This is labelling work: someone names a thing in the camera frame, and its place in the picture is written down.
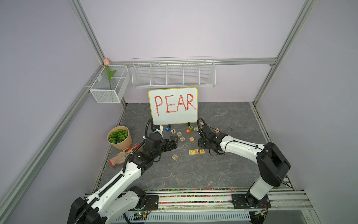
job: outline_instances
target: whiteboard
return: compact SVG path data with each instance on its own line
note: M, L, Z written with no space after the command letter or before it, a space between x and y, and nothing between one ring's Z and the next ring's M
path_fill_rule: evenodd
M182 124L198 120L198 89L173 88L148 91L154 124Z

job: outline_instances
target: yellow whiteboard frame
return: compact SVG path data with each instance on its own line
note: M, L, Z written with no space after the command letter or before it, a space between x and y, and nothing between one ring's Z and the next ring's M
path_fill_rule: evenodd
M157 89L157 90L174 90L174 89L188 89L188 88L195 88L197 89L197 102L198 102L198 109L197 109L197 120L199 118L199 92L198 92L198 88L196 87L180 87L180 88L167 88L167 89ZM149 97L149 92L150 91L157 91L157 90L149 90L148 91L148 99L149 99L149 106L150 106L150 115L152 116L153 118L153 113L152 113L152 106L150 105L150 97Z

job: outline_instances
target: white wire basket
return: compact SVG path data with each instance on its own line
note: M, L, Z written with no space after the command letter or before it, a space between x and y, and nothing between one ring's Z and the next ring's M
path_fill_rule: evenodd
M135 88L215 86L214 58L136 58L132 81Z
M108 65L110 71L117 70L108 81L105 67L89 89L98 103L120 103L130 80L127 66Z

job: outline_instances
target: wooden letter block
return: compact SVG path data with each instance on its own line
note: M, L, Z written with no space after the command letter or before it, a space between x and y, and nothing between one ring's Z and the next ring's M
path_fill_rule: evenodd
M174 154L174 155L172 156L172 158L173 158L174 160L176 160L176 159L178 158L178 156L177 156L176 154Z

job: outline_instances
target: ventilation grille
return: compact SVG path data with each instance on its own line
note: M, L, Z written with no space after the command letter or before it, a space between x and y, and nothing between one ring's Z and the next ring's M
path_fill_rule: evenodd
M127 214L132 223L143 223L133 221L134 213ZM180 212L180 213L152 213L148 215L146 223L153 222L210 222L210 221L250 221L248 211L223 211L223 212ZM125 223L123 216L120 216L113 223Z

